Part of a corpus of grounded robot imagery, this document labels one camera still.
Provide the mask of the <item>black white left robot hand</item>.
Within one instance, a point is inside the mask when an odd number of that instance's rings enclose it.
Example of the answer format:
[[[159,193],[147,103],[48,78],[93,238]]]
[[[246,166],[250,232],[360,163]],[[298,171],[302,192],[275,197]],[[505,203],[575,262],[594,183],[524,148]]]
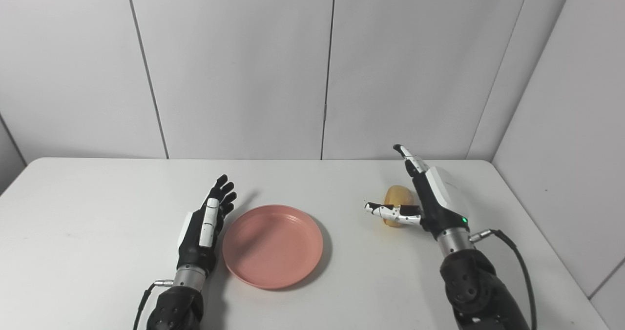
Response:
[[[217,264],[216,244],[226,216],[234,210],[237,194],[234,183],[225,174],[210,188],[201,207],[187,215],[178,246],[177,268],[196,267],[213,272]]]

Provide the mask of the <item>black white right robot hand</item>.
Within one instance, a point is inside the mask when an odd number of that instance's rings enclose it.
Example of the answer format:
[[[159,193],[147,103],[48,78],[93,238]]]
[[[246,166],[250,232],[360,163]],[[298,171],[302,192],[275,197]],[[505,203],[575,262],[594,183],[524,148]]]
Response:
[[[451,228],[462,228],[469,232],[468,219],[464,216],[462,194],[448,182],[447,171],[427,165],[401,144],[394,145],[393,149],[400,153],[404,160],[420,204],[368,202],[364,207],[365,211],[387,221],[420,226],[435,239]]]

